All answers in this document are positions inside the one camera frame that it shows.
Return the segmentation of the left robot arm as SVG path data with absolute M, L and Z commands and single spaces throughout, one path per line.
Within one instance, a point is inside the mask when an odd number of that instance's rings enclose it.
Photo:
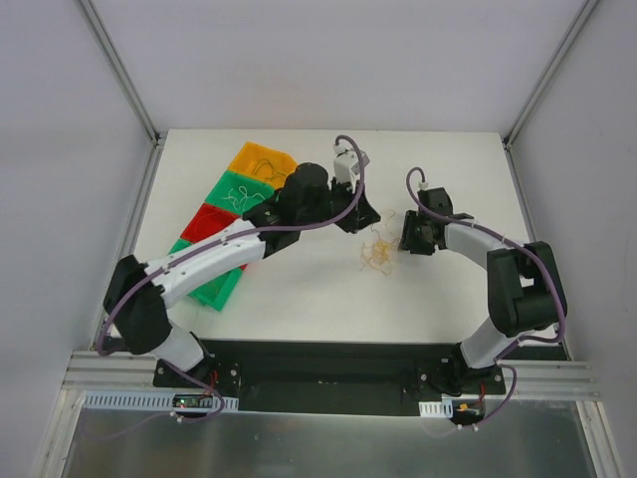
M 304 231 L 336 225 L 355 234 L 379 220 L 362 179 L 340 181 L 318 164 L 303 163 L 283 187 L 220 232 L 147 263 L 133 255 L 120 259 L 104 309 L 125 351 L 172 364 L 179 379 L 198 387 L 208 380 L 212 359 L 193 334 L 169 319 L 175 303 L 221 275 L 293 245 Z

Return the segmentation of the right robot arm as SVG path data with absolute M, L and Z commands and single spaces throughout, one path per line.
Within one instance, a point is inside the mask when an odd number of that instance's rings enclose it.
M 487 274 L 488 317 L 428 373 L 432 388 L 452 396 L 471 392 L 533 332 L 557 325 L 554 340 L 561 340 L 567 302 L 547 243 L 506 239 L 473 216 L 456 214 L 443 187 L 421 187 L 412 197 L 419 209 L 405 213 L 398 249 L 426 256 L 455 252 Z

